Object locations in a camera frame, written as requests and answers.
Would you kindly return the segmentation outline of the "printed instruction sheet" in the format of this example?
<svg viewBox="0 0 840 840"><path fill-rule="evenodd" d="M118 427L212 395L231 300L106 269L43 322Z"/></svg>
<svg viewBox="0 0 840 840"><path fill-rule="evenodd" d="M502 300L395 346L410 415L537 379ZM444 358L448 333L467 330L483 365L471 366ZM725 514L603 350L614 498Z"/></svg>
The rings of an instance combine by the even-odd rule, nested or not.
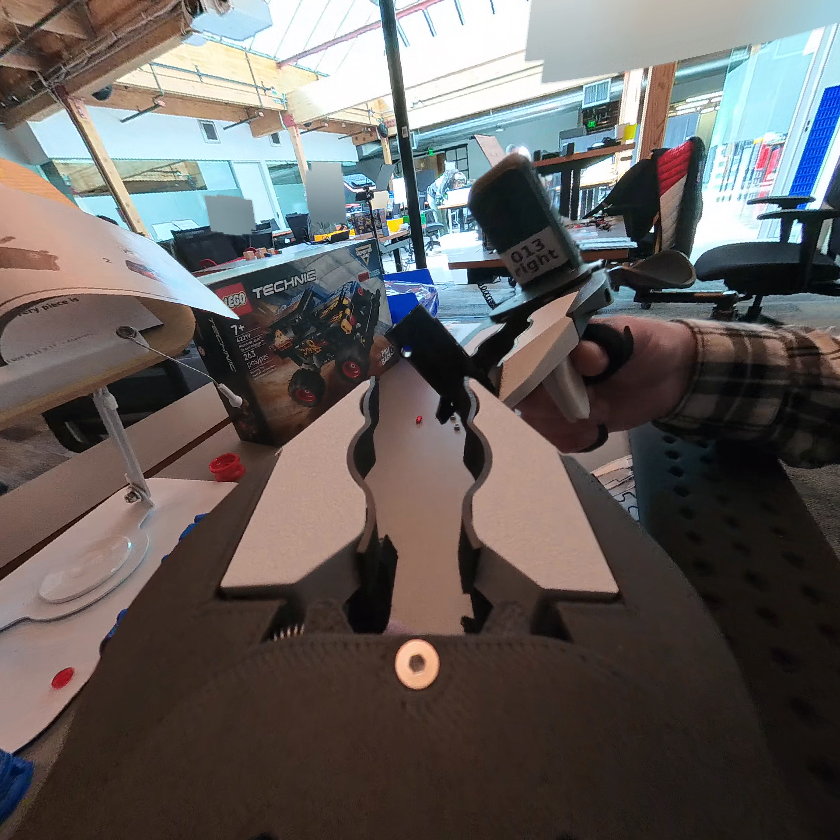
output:
<svg viewBox="0 0 840 840"><path fill-rule="evenodd" d="M2 365L48 366L111 348L122 348L120 327L141 333L162 325L143 303L128 296L65 295L20 310L2 330Z"/></svg>

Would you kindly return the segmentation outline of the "person's right forearm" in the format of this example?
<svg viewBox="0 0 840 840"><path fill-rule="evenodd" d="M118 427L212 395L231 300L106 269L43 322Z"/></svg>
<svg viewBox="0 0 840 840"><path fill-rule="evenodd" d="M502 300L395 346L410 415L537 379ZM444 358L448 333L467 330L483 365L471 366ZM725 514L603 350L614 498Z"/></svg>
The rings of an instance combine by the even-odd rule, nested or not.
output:
<svg viewBox="0 0 840 840"><path fill-rule="evenodd" d="M658 428L760 446L794 468L838 465L838 328L679 323L695 359L685 395Z"/></svg>

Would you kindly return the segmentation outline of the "blue storage bin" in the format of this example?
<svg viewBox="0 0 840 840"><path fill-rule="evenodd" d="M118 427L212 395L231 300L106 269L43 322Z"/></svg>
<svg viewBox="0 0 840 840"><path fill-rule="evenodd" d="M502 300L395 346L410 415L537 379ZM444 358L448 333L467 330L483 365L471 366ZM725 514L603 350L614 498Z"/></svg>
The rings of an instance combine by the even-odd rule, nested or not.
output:
<svg viewBox="0 0 840 840"><path fill-rule="evenodd" d="M422 268L422 269L407 269L407 270L405 270L405 271L401 271L401 272L395 272L395 273L391 273L391 274L386 274L386 275L384 275L384 285L385 285L385 281L386 281L386 280L399 280L399 281L407 281L407 282L418 282L418 283L425 283L425 284L429 284L429 285L434 285L434 286L435 286L435 284L434 284L434 279L432 278L432 275L431 275L430 270L429 270L428 268ZM413 315L413 312L414 312L415 310L417 310L417 309L423 309L423 310L425 310L425 309L424 309L424 308L422 308L421 306L417 306L417 307L415 307L413 310L409 311L409 312L405 315L405 317L404 317L404 318L402 318L401 320L399 320L398 322L393 322L393 321L392 321L392 324L393 324L394 326L396 326L397 324L399 324L399 323L401 323L401 322L405 322L406 324L410 323L412 320L415 320L414 315Z"/></svg>

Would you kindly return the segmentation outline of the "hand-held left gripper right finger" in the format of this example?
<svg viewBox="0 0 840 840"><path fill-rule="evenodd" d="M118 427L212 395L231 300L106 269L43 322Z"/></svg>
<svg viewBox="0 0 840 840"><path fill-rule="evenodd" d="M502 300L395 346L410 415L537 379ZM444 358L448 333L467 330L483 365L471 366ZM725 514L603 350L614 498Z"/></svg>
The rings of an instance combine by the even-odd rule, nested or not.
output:
<svg viewBox="0 0 840 840"><path fill-rule="evenodd" d="M463 523L488 601L614 601L618 585L559 451L477 380L468 430L483 457Z"/></svg>

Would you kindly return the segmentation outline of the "person's right hand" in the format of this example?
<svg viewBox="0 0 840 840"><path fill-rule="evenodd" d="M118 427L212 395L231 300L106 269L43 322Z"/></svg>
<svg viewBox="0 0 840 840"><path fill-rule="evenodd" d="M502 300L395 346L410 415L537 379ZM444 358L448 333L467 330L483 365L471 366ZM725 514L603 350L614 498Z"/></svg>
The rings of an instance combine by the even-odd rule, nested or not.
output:
<svg viewBox="0 0 840 840"><path fill-rule="evenodd" d="M616 433L669 415L688 391L697 342L682 322L597 318L618 332L630 329L633 355L610 379L587 388L588 418L571 423L540 385L519 405L522 419L565 454L596 448L602 431Z"/></svg>

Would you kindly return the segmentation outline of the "grey desk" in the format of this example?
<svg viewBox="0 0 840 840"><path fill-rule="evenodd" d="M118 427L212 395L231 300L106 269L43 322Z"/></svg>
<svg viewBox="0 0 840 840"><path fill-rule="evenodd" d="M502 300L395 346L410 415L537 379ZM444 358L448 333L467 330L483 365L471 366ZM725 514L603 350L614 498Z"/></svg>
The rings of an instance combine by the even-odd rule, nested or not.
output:
<svg viewBox="0 0 840 840"><path fill-rule="evenodd" d="M407 362L380 382L380 421L375 429L375 464L367 477L380 534L398 552L392 619L433 634L453 634L469 611L459 581L457 551L461 504L473 479L463 462L465 429L434 417L438 397ZM422 425L415 425L423 415ZM196 514L207 508L209 462L236 453L252 476L270 459L271 448L241 441L210 385L184 397L129 429L140 463L160 480L206 487L198 501L175 505L174 522L160 548L127 580L130 594L114 591L92 607L46 623L20 623L2 631L2 749L15 752L35 739L91 677L102 638L117 614L150 579ZM2 572L16 559L109 499L125 485L118 450L99 444L2 496ZM62 690L50 681L71 666L76 674Z"/></svg>

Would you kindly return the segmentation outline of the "black pole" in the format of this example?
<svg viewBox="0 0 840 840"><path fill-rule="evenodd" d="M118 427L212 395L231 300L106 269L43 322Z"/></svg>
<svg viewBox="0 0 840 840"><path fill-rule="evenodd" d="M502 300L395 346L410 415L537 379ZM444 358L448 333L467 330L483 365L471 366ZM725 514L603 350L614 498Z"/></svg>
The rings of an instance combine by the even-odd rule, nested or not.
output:
<svg viewBox="0 0 840 840"><path fill-rule="evenodd" d="M407 209L411 237L414 249L415 267L418 270L427 267L424 243L423 222L418 200L417 179L413 161L413 149L410 140L406 92L403 79L403 65L400 53L400 41L393 1L380 1L381 26L385 43L385 58L388 66L392 89L393 111L397 145L402 164L403 179L406 189Z"/></svg>

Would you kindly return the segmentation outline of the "clear plastic bag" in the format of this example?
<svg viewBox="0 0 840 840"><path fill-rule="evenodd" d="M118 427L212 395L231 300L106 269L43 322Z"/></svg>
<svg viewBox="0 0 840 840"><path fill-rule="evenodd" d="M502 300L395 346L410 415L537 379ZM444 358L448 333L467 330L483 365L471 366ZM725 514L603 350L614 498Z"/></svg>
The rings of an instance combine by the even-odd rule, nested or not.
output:
<svg viewBox="0 0 840 840"><path fill-rule="evenodd" d="M417 306L424 308L433 318L438 315L438 290L434 285L386 280L385 292L393 322L398 322Z"/></svg>

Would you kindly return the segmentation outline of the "dark perforated panel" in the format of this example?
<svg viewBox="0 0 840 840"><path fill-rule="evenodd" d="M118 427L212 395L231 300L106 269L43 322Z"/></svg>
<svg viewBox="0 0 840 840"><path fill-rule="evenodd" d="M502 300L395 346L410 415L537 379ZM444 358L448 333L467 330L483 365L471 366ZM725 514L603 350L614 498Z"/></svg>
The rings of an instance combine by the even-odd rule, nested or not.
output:
<svg viewBox="0 0 840 840"><path fill-rule="evenodd" d="M838 559L781 463L738 442L629 435L639 521L738 661L810 838L839 838Z"/></svg>

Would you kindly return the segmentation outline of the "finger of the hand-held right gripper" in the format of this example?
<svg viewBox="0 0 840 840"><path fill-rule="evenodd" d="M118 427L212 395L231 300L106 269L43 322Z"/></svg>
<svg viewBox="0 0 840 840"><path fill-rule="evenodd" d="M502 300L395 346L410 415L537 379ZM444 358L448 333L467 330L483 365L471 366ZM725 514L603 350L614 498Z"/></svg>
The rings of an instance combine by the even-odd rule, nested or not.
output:
<svg viewBox="0 0 840 840"><path fill-rule="evenodd" d="M570 303L546 303L530 314L525 330L500 361L498 399L519 403L569 356L579 342Z"/></svg>
<svg viewBox="0 0 840 840"><path fill-rule="evenodd" d="M535 307L504 313L495 321L485 319L468 334L468 378L480 384L499 384L501 364L517 344L519 337L532 326Z"/></svg>

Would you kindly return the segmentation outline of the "toy truck set box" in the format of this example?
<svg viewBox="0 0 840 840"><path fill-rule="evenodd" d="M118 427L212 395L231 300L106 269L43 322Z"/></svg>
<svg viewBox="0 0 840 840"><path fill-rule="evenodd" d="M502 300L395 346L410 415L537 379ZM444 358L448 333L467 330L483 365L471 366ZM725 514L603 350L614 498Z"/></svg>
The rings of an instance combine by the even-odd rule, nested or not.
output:
<svg viewBox="0 0 840 840"><path fill-rule="evenodd" d="M295 245L197 277L237 316L195 310L194 340L208 374L242 398L223 406L247 443L288 443L396 362L370 239Z"/></svg>

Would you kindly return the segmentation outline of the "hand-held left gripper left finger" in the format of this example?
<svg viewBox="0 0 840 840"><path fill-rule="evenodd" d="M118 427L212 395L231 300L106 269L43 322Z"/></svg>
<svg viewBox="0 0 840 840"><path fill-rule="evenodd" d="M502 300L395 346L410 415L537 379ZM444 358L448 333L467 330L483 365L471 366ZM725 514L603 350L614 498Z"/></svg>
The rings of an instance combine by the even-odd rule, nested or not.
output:
<svg viewBox="0 0 840 840"><path fill-rule="evenodd" d="M220 592L291 601L348 601L375 531L375 504L356 452L375 421L367 380L280 450L220 582Z"/></svg>

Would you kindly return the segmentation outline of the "chair with red black jacket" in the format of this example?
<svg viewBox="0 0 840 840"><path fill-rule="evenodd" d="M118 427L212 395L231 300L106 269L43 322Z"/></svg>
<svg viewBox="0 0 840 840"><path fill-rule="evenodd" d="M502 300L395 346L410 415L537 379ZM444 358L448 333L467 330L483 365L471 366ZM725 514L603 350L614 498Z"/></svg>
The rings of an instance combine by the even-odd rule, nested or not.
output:
<svg viewBox="0 0 840 840"><path fill-rule="evenodd" d="M706 145L698 136L670 149L654 150L584 218L622 218L626 236L637 243L626 264L668 249L690 258L702 215L706 156Z"/></svg>

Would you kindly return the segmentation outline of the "flame-printed toy truck model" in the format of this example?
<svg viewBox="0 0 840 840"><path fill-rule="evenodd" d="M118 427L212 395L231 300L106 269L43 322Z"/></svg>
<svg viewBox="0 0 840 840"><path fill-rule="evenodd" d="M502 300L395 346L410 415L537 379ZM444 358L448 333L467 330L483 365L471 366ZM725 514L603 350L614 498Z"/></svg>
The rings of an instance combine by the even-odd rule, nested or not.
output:
<svg viewBox="0 0 840 840"><path fill-rule="evenodd" d="M208 512L197 514L179 535L177 541L183 541L207 515ZM127 611L128 608L125 608L117 614L114 625L100 642L99 654L103 652L116 633ZM21 802L25 801L33 783L34 774L35 765L33 761L25 759L22 755L1 750L1 825L17 810Z"/></svg>

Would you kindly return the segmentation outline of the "building instruction booklet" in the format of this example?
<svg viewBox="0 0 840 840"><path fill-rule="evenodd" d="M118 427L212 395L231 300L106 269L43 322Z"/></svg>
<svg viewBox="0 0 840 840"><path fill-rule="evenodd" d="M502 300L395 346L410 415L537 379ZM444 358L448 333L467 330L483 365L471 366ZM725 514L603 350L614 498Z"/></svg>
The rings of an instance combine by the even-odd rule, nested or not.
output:
<svg viewBox="0 0 840 840"><path fill-rule="evenodd" d="M148 298L237 319L153 241L74 206L1 188L1 314L66 295Z"/></svg>

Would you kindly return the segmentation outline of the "white panel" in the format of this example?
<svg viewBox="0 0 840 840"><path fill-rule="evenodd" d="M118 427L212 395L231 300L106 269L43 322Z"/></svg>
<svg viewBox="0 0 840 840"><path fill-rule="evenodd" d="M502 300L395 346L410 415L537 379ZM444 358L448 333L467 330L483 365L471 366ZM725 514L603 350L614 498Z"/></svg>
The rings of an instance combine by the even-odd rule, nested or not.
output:
<svg viewBox="0 0 840 840"><path fill-rule="evenodd" d="M838 1L532 2L542 81L616 75L837 24Z"/></svg>

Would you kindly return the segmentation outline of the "black office chair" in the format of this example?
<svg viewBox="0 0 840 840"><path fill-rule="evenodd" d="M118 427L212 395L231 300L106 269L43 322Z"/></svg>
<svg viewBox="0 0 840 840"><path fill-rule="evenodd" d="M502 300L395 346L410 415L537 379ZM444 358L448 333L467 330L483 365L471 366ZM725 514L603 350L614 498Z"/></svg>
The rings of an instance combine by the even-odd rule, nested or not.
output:
<svg viewBox="0 0 840 840"><path fill-rule="evenodd" d="M701 281L722 280L737 299L752 304L741 320L779 325L762 313L763 300L801 293L827 298L839 296L838 186L831 187L824 204L803 208L812 196L766 196L749 205L773 205L759 219L780 221L780 239L724 245L699 257Z"/></svg>

